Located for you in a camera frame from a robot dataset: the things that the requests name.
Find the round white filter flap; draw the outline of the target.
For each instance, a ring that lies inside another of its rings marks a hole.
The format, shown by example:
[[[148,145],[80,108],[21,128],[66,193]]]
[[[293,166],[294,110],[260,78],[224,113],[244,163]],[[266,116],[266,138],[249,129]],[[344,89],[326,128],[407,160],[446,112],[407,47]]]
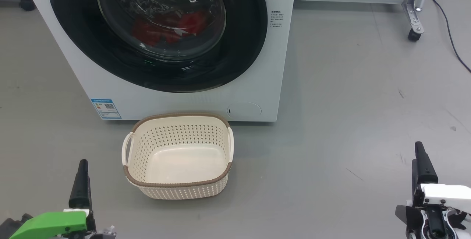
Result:
[[[261,115],[261,108],[252,102],[235,102],[228,107],[227,113],[237,120],[252,120]]]

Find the red basketball jersey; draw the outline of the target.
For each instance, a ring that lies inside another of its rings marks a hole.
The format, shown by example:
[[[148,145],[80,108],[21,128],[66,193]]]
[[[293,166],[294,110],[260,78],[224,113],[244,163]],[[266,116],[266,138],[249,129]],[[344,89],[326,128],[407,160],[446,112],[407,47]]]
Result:
[[[173,29],[153,24],[151,21],[139,17],[134,21],[131,35],[138,41],[149,46],[156,46],[160,41],[172,44],[181,39],[181,36]]]

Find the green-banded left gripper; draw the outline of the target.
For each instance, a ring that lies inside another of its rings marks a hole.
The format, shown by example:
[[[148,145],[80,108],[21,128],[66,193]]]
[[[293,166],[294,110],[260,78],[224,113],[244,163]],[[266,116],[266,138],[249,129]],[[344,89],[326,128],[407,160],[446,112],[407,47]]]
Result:
[[[92,209],[89,165],[79,162],[69,198],[69,208]],[[10,239],[116,239],[111,226],[98,232],[91,211],[46,212],[27,220]]]

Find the white front-load washing machine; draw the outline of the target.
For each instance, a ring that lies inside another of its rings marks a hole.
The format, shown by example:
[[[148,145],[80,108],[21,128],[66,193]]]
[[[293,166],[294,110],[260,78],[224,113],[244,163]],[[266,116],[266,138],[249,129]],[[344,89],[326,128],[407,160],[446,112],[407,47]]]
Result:
[[[223,86],[194,93],[152,90],[109,73],[89,59],[67,36],[50,0],[33,1],[88,98],[111,99],[122,117],[119,120],[140,120],[177,112],[213,113],[240,122],[277,120],[294,0],[266,0],[266,39],[259,56],[247,71]],[[261,115],[252,120],[231,118],[227,109],[235,102],[255,103],[261,108]]]

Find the blue energy label sticker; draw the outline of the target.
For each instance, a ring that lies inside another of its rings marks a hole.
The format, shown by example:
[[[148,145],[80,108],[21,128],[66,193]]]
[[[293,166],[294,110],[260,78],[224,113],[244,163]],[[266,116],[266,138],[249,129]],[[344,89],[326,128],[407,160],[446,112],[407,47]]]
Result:
[[[90,99],[101,119],[119,120],[121,115],[111,99]]]

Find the black round glass washer door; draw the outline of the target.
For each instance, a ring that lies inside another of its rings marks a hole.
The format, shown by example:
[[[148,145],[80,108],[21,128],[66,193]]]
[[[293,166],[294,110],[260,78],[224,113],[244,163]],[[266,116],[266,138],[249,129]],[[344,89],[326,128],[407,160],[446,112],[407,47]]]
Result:
[[[207,28],[199,35],[178,28],[182,15],[130,16],[110,0],[50,0],[72,42],[109,73],[141,87],[194,93],[223,86],[249,69],[266,39],[266,0],[222,0],[204,11]],[[180,41],[146,45],[131,35],[136,18],[173,29]]]

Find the cream perforated laundry basket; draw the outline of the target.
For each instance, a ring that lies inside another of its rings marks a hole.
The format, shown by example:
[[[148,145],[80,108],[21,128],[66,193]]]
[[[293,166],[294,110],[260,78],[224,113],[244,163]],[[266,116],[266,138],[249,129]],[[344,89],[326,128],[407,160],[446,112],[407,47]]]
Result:
[[[229,122],[212,113],[171,113],[140,120],[121,149],[128,182],[153,199],[218,195],[233,165]]]

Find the red white-striped shorts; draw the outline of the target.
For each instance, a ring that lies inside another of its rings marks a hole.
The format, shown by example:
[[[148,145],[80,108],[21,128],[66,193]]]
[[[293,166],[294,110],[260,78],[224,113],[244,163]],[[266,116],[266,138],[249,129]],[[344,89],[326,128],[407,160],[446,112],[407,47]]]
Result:
[[[208,26],[206,19],[207,14],[204,11],[184,14],[178,22],[178,28],[187,34],[199,35]]]

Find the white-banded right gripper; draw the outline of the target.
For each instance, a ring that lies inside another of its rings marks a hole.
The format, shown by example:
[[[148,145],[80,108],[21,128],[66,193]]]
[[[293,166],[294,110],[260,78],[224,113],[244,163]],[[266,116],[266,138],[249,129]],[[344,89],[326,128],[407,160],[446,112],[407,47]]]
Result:
[[[414,147],[413,199],[396,206],[396,217],[406,225],[406,239],[471,239],[471,188],[438,184],[423,143],[417,141]]]

